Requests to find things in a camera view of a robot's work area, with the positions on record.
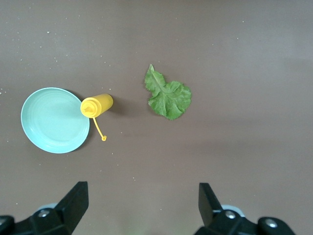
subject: plate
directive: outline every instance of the plate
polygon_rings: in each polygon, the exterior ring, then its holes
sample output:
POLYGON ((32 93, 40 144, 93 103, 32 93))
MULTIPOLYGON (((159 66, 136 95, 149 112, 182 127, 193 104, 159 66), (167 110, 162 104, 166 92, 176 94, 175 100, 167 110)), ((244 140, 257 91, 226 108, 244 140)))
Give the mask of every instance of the plate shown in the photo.
POLYGON ((68 153, 86 140, 89 118, 81 101, 60 88, 43 88, 31 94, 22 112, 22 127, 30 141, 50 153, 68 153))

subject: green leaf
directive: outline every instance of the green leaf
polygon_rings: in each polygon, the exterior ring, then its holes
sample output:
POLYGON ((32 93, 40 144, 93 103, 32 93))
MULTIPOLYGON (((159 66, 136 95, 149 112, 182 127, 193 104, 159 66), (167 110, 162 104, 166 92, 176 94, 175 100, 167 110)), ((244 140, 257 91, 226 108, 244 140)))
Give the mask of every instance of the green leaf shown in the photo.
POLYGON ((165 82, 161 73, 149 66, 145 84, 152 97, 148 104, 159 115, 174 120, 185 113, 191 103, 191 91, 181 82, 165 82))

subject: plastic plate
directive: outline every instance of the plastic plate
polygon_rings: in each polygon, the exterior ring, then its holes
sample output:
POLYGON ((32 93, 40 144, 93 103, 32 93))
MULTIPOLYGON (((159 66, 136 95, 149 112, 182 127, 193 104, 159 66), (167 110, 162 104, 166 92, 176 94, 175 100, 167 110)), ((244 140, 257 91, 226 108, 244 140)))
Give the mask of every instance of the plastic plate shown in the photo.
POLYGON ((22 112, 22 127, 37 147, 50 153, 68 153, 86 140, 89 118, 80 111, 81 101, 60 88, 43 88, 31 94, 22 112))

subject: brown table surface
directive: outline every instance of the brown table surface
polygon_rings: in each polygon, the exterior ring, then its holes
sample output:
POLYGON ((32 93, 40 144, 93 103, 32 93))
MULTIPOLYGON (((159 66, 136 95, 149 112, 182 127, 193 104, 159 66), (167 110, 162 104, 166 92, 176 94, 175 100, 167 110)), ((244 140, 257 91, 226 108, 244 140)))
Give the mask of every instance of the brown table surface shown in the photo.
POLYGON ((252 222, 312 233, 313 1, 23 0, 0 7, 0 214, 17 221, 88 181, 75 235, 192 235, 199 182, 252 222), (190 87, 169 121, 145 73, 190 87), (112 108, 67 154, 23 132, 26 98, 59 87, 112 108))

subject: leaf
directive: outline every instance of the leaf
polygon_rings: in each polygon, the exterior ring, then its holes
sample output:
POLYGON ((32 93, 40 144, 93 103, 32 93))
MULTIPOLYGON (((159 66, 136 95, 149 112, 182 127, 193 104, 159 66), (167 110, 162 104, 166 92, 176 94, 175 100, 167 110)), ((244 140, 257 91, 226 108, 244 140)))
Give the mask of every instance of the leaf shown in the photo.
POLYGON ((179 118, 191 103, 189 87, 177 81, 165 82, 163 75, 155 71, 152 65, 147 71, 145 84, 152 94, 148 104, 157 114, 169 120, 179 118))

